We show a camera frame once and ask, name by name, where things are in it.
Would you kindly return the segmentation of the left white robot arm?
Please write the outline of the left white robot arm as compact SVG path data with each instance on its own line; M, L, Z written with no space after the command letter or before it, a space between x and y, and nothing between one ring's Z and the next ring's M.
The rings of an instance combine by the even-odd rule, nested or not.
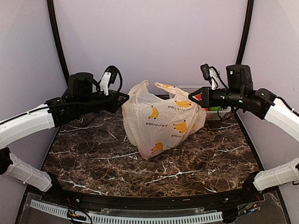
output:
M38 170L10 152L9 145L39 131L57 128L89 113L102 110L115 113L129 96L121 93L122 75L118 68L106 68L100 81L93 74L80 72L69 77L61 97L3 120L0 123L0 173L47 192L55 203L63 203L66 193L55 175Z

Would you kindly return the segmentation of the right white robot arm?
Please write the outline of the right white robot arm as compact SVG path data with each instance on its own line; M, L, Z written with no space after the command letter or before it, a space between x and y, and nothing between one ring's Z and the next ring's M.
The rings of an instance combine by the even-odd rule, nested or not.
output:
M295 140L299 139L299 114L271 91L265 88L254 90L248 65L230 65L226 67L226 72L228 87L201 87L190 93L188 98L203 108L236 107L251 112L261 120L276 125ZM298 157L272 169L251 173L244 181L238 198L247 203L257 192L289 182L299 183Z

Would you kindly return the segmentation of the banana print plastic bag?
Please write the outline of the banana print plastic bag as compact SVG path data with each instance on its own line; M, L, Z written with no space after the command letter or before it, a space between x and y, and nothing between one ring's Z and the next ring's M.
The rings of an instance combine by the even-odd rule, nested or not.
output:
M178 87L155 83L174 97L161 99L148 90L147 80L134 86L122 105L123 125L131 144L148 160L182 143L201 129L206 110L188 98Z

